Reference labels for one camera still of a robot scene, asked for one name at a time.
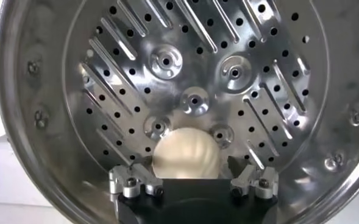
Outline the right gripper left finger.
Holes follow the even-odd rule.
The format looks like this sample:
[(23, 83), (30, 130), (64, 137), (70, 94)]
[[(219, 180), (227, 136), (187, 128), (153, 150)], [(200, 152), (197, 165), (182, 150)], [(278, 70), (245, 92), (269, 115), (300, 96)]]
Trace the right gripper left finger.
[(157, 178), (140, 163), (129, 166), (115, 166), (109, 171), (110, 194), (122, 194), (125, 198), (137, 198), (142, 193), (152, 197), (161, 197), (164, 193), (163, 180)]

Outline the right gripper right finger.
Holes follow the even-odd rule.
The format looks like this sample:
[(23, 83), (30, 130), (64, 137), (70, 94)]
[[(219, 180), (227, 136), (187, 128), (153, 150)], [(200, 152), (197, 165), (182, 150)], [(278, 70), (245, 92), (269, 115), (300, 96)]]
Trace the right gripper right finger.
[(275, 168), (261, 169), (247, 159), (240, 162), (231, 156), (228, 161), (228, 167), (232, 173), (230, 191), (234, 197), (246, 197), (250, 191), (263, 200), (269, 200), (278, 195), (279, 174)]

